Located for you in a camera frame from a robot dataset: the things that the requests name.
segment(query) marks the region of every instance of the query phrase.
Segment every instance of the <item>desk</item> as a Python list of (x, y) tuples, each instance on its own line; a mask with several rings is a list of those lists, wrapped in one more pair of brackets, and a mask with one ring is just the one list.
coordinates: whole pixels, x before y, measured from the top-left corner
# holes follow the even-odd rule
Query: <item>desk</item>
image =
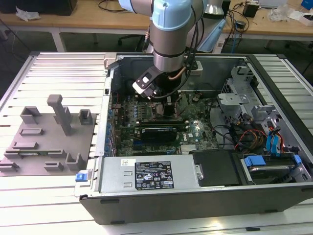
[[(15, 14), (2, 14), (0, 18), (16, 31), (50, 32), (58, 51), (66, 51), (61, 32), (145, 34), (149, 17), (135, 13), (113, 13), (100, 9), (99, 0), (78, 0), (70, 16), (44, 15), (40, 20), (25, 22)], [(118, 2), (110, 2), (109, 9), (119, 9)], [(0, 24), (0, 30), (7, 30)]]
[[(243, 0), (232, 0), (231, 8)], [(301, 10), (302, 0), (289, 0), (290, 7)], [(78, 0), (71, 16), (41, 15), (40, 20), (25, 22), (15, 14), (0, 14), (0, 18), (16, 31), (50, 32), (58, 51), (66, 51), (60, 36), (61, 32), (71, 33), (112, 33), (112, 34), (145, 34), (149, 26), (149, 17), (135, 13), (117, 14), (101, 10), (99, 0)], [(108, 4), (110, 9), (118, 9), (119, 3), (114, 1)], [(250, 27), (243, 34), (243, 38), (267, 40), (312, 41), (313, 28), (302, 23), (290, 20), (289, 22), (270, 22), (267, 18), (268, 9), (260, 9), (255, 18), (249, 18)], [(230, 19), (223, 30), (215, 53), (220, 53), (225, 38), (230, 32)], [(6, 27), (0, 25), (0, 31)]]
[[(230, 9), (242, 0), (232, 0)], [(294, 10), (306, 11), (301, 7), (302, 0), (289, 0), (289, 7)], [(236, 11), (242, 13), (244, 7), (239, 7)], [(269, 9), (260, 9), (254, 18), (248, 18), (250, 22), (249, 29), (242, 35), (242, 38), (248, 39), (266, 39), (266, 40), (289, 40), (289, 41), (312, 41), (313, 27), (305, 26), (299, 21), (290, 19), (288, 22), (271, 22), (268, 19)], [(246, 22), (239, 14), (235, 13), (235, 19)], [(225, 39), (231, 31), (230, 17), (226, 18), (227, 24), (220, 36), (219, 47), (216, 47), (215, 53), (220, 53)]]
[[(0, 159), (22, 122), (19, 115), (24, 105), (44, 103), (51, 93), (61, 92), (72, 113), (90, 109), (92, 113), (100, 114), (105, 85), (104, 56), (104, 52), (44, 52), (30, 56), (0, 101)], [(268, 61), (278, 60), (274, 55), (264, 57), (270, 57)], [(280, 73), (289, 78), (292, 76), (288, 71)], [(300, 90), (303, 94), (300, 83), (295, 84), (293, 92)], [(286, 88), (285, 81), (281, 88)], [(38, 106), (38, 110), (53, 112), (46, 104)], [(97, 130), (98, 125), (94, 130), (87, 169), (94, 164)], [(0, 177), (0, 234), (160, 235), (175, 231), (171, 234), (304, 235), (313, 231), (313, 199), (278, 213), (100, 226), (73, 196), (74, 186), (73, 175)], [(246, 228), (251, 227), (260, 231), (247, 233)]]

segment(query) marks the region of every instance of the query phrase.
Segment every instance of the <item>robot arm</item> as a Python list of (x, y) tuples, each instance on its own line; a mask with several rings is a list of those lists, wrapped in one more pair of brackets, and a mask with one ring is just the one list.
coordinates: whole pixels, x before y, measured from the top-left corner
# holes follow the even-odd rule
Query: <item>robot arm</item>
[(185, 49), (188, 32), (202, 18), (209, 7), (209, 1), (221, 2), (221, 0), (119, 0), (123, 8), (147, 15), (152, 21), (150, 44), (154, 48), (154, 66), (134, 82), (133, 88), (139, 94), (150, 98), (158, 93), (160, 87), (163, 90), (165, 87), (166, 90), (180, 84), (181, 75), (187, 66)]

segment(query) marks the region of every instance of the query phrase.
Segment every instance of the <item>aluminum slotted surface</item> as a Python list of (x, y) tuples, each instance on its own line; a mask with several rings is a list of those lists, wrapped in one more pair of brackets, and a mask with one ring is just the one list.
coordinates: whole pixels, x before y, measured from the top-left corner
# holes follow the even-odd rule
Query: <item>aluminum slotted surface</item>
[[(101, 110), (104, 90), (104, 53), (47, 53), (34, 57), (26, 68), (20, 84), (0, 111), (0, 160), (10, 145), (19, 125), (24, 106), (37, 106), (40, 113), (53, 113), (46, 103), (50, 94), (60, 94), (62, 104), (71, 113), (90, 109), (97, 114)], [(89, 156), (94, 156), (96, 124)]]
[[(313, 134), (313, 92), (291, 64), (277, 56), (257, 55), (256, 58), (295, 110), (303, 123)], [(262, 85), (258, 89), (268, 104), (272, 104)]]
[[(104, 53), (41, 53), (34, 61), (50, 60), (58, 64), (58, 60), (71, 60), (72, 63), (78, 60), (103, 60)], [(67, 66), (59, 63), (53, 65), (56, 70), (62, 70)], [(98, 65), (87, 65), (92, 69)], [(102, 97), (104, 76), (101, 71), (83, 71), (82, 74), (73, 72), (66, 75), (51, 75), (45, 71), (39, 75), (30, 68), (25, 68), (26, 73), (22, 76), (25, 84), (34, 83), (36, 86), (49, 84), (50, 86), (38, 90), (20, 90), (22, 84), (17, 85), (15, 93), (8, 99), (15, 105), (15, 98), (26, 99), (38, 98), (37, 102), (46, 100), (50, 93), (56, 91), (67, 101), (72, 102), (72, 98), (80, 100), (92, 100), (90, 104), (86, 101), (83, 105), (79, 102), (70, 103), (70, 111), (75, 113), (82, 107), (91, 109), (91, 112), (100, 113), (101, 104), (94, 101)], [(55, 89), (51, 84), (67, 84), (61, 86), (64, 89)], [(75, 87), (75, 83), (83, 83), (84, 89)], [(96, 84), (96, 89), (88, 89), (87, 84)], [(38, 107), (40, 112), (52, 112), (52, 109), (45, 106)], [(9, 106), (5, 104), (0, 111), (0, 143), (10, 142), (10, 137), (15, 134), (18, 125), (21, 123), (19, 117), (22, 106)], [(94, 156), (95, 146), (90, 147), (90, 156)], [(91, 168), (94, 160), (88, 162)], [(29, 177), (0, 177), (0, 234), (104, 234), (104, 235), (195, 235), (195, 234), (249, 234), (249, 235), (308, 235), (313, 231), (313, 200), (296, 205), (285, 212), (269, 214), (250, 214), (238, 216), (225, 216), (214, 218), (160, 221), (151, 223), (122, 224), (101, 226), (94, 222), (92, 216), (79, 203), (78, 198), (73, 196), (75, 186), (75, 176), (29, 176)], [(247, 227), (260, 228), (260, 231), (247, 232)]]

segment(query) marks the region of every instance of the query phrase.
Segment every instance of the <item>paper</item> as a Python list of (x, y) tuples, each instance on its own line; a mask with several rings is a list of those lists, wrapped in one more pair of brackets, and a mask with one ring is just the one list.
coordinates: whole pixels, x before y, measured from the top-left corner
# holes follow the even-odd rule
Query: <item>paper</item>
[(17, 6), (16, 11), (17, 13), (15, 13), (15, 15), (24, 21), (41, 19), (38, 12), (23, 11), (20, 10)]
[(295, 10), (292, 10), (289, 14), (288, 14), (288, 17), (291, 18), (291, 19), (294, 19), (296, 21), (298, 21), (302, 16), (304, 16), (305, 13), (303, 12), (300, 12), (300, 11), (295, 11)]

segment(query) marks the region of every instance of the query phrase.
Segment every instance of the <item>power supply label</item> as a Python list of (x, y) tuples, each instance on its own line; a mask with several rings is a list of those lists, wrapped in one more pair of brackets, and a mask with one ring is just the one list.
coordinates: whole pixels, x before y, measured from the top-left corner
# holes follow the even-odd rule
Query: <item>power supply label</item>
[(174, 188), (171, 162), (135, 163), (137, 190)]

